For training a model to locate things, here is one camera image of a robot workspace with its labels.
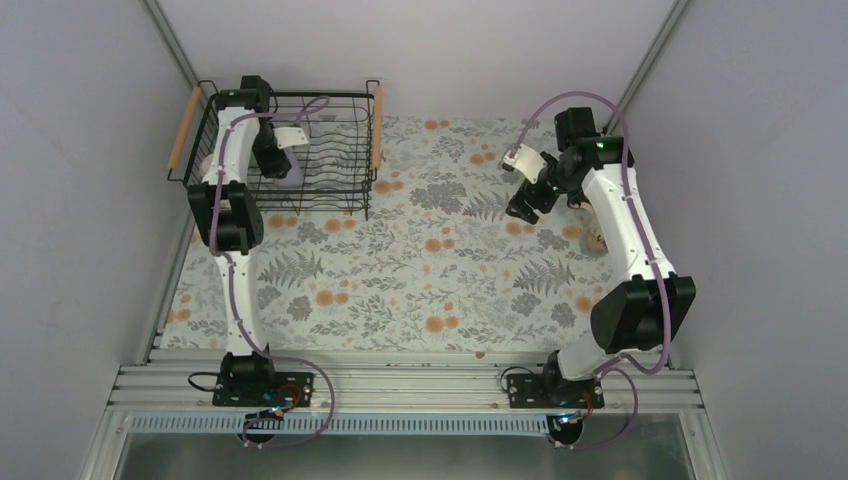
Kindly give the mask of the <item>lilac plastic cup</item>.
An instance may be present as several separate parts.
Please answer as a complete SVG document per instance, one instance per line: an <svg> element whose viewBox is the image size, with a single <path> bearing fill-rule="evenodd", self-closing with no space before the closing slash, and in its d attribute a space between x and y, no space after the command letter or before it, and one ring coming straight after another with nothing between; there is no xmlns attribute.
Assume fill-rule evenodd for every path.
<svg viewBox="0 0 848 480"><path fill-rule="evenodd" d="M275 178L274 185L277 189L285 191L300 190L304 185L304 173L297 154L291 147L284 148L283 153L289 161L290 169L284 177Z"/></svg>

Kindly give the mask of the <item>beige floral mug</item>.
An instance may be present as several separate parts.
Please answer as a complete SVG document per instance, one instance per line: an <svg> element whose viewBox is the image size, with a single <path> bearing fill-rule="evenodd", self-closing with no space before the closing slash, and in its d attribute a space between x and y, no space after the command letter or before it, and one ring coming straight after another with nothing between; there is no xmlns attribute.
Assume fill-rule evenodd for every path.
<svg viewBox="0 0 848 480"><path fill-rule="evenodd" d="M572 211L579 225L578 240L581 252L593 258L605 256L608 247L592 207L589 204L581 204Z"/></svg>

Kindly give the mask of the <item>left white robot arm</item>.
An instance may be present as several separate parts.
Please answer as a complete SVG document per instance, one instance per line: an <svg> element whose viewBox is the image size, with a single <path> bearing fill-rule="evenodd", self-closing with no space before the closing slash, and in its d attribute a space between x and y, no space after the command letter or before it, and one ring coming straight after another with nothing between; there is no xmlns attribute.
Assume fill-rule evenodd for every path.
<svg viewBox="0 0 848 480"><path fill-rule="evenodd" d="M225 293L227 352L216 390L229 401L248 399L255 405L276 396L279 380L259 314L252 251L263 241L264 223L247 176L252 164L270 178L285 177L291 169L270 121L271 98L271 86L258 75L245 76L238 88L216 96L218 135L211 165L187 190Z"/></svg>

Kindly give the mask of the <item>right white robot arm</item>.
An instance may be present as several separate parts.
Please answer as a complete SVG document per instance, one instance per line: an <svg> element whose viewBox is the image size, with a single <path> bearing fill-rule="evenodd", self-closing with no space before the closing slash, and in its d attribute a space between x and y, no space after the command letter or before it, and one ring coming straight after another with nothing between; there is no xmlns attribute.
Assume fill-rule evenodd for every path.
<svg viewBox="0 0 848 480"><path fill-rule="evenodd" d="M666 363L671 342L696 295L692 278L676 272L653 232L637 186L635 162L620 136L597 132L589 107L571 107L554 118L559 154L520 144L503 160L524 180L509 200L507 215L531 225L552 211L561 197L589 206L607 246L616 280L590 312L590 329L559 350L541 384L544 399L565 407L580 393L580 382L632 353L660 348L654 374Z"/></svg>

